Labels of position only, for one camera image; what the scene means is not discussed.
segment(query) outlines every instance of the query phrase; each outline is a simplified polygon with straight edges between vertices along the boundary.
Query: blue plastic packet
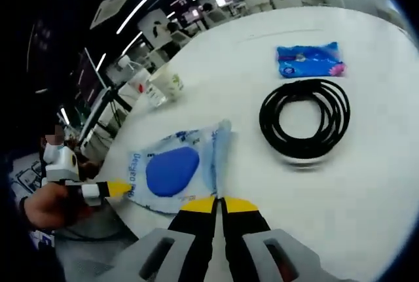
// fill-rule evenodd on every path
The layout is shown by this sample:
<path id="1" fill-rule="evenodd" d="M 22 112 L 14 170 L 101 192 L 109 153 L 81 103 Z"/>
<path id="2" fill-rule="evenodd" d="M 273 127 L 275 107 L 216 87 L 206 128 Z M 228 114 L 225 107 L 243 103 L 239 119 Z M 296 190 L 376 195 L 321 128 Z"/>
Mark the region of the blue plastic packet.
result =
<path id="1" fill-rule="evenodd" d="M 279 46 L 280 74 L 285 78 L 342 76 L 345 64 L 340 60 L 337 42 L 323 46 Z"/>
<path id="2" fill-rule="evenodd" d="M 231 122 L 174 133 L 128 153 L 129 200 L 153 211 L 177 213 L 188 201 L 224 196 Z"/>

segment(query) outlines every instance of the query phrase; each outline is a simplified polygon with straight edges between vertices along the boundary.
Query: computer monitor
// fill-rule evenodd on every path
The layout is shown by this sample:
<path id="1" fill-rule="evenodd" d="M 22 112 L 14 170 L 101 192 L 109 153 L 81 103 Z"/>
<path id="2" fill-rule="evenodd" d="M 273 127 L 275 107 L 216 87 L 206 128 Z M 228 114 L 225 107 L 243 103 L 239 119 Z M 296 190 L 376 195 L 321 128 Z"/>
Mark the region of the computer monitor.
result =
<path id="1" fill-rule="evenodd" d="M 76 98 L 81 96 L 91 108 L 99 94 L 106 89 L 106 85 L 104 85 L 103 80 L 96 71 L 96 67 L 86 48 L 80 54 L 79 64 L 74 74 L 77 81 L 76 87 L 79 89 Z"/>
<path id="2" fill-rule="evenodd" d="M 115 100 L 127 111 L 131 111 L 131 106 L 118 96 L 117 89 L 106 87 L 86 48 L 81 54 L 80 64 L 75 73 L 79 89 L 77 95 L 86 103 L 85 113 L 81 113 L 85 119 L 79 136 L 79 143 L 82 144 L 108 104 Z M 116 135 L 112 129 L 109 129 L 109 134 L 113 137 Z"/>

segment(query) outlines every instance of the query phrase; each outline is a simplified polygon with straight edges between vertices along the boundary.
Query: office chair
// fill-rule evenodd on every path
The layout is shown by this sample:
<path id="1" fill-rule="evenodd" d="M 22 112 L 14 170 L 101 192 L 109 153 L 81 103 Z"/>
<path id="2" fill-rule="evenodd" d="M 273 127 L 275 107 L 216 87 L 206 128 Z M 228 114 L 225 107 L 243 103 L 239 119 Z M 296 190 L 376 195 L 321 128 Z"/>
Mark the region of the office chair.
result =
<path id="1" fill-rule="evenodd" d="M 175 31 L 171 34 L 173 41 L 175 41 L 178 45 L 185 46 L 191 40 L 190 37 L 185 35 L 183 32 Z"/>
<path id="2" fill-rule="evenodd" d="M 206 20 L 209 20 L 211 28 L 228 22 L 228 16 L 221 10 L 215 9 L 205 14 Z"/>
<path id="3" fill-rule="evenodd" d="M 289 7 L 302 6 L 302 0 L 272 0 L 275 9 L 287 9 Z"/>

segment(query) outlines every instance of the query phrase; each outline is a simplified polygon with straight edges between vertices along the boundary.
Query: black cable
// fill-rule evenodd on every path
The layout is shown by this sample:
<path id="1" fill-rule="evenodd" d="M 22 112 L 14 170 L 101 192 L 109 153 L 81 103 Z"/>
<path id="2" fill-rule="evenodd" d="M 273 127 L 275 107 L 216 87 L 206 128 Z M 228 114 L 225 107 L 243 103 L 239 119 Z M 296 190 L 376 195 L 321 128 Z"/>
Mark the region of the black cable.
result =
<path id="1" fill-rule="evenodd" d="M 319 129 L 310 138 L 291 137 L 280 126 L 283 106 L 302 99 L 315 101 L 320 108 Z M 318 158 L 328 153 L 342 139 L 349 119 L 349 100 L 344 90 L 323 79 L 301 80 L 280 86 L 264 100 L 259 112 L 259 124 L 269 144 L 278 152 L 299 159 Z"/>
<path id="2" fill-rule="evenodd" d="M 106 138 L 100 134 L 98 134 L 97 132 L 93 132 L 93 134 L 97 137 L 100 138 L 101 140 L 103 139 L 104 141 L 108 142 L 108 143 L 112 143 L 112 140 L 110 140 L 109 138 Z"/>
<path id="3" fill-rule="evenodd" d="M 117 107 L 116 107 L 116 105 L 115 105 L 115 102 L 114 102 L 114 101 L 111 101 L 111 109 L 112 109 L 113 117 L 114 117 L 114 118 L 115 118 L 115 120 L 117 121 L 119 128 L 121 128 L 121 126 L 122 126 L 122 125 L 121 125 L 121 123 L 120 123 L 119 115 L 118 115 L 118 113 L 117 113 Z"/>
<path id="4" fill-rule="evenodd" d="M 109 147 L 102 141 L 101 136 L 99 136 L 96 132 L 93 132 L 93 135 L 98 138 L 98 141 L 106 148 L 109 149 Z"/>

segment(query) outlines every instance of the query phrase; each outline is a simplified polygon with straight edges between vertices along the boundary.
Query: desk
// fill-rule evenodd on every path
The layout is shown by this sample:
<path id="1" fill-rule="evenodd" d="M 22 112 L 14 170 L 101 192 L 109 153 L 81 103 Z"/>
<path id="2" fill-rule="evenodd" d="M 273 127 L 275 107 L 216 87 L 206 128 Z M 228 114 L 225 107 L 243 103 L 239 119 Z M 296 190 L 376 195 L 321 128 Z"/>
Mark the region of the desk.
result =
<path id="1" fill-rule="evenodd" d="M 326 163 L 296 172 L 277 161 L 264 140 L 259 109 L 271 90 L 294 81 L 278 76 L 276 46 L 330 41 L 339 42 L 348 65 L 346 77 L 332 80 L 349 97 L 349 128 Z M 140 97 L 99 180 L 125 177 L 130 150 L 229 118 L 235 134 L 225 177 L 228 195 L 252 201 L 271 228 L 309 246 L 339 278 L 372 281 L 391 264 L 419 212 L 419 116 L 413 113 L 419 111 L 419 56 L 396 26 L 331 7 L 272 10 L 203 32 L 169 68 L 183 79 L 185 95 L 151 113 Z M 293 105 L 283 112 L 284 130 L 314 133 L 317 111 L 305 102 Z M 137 236 L 170 222 L 127 200 L 112 204 Z M 212 262 L 221 258 L 222 240 L 213 241 Z M 212 281 L 230 281 L 224 277 L 227 267 L 219 267 L 219 279 Z"/>

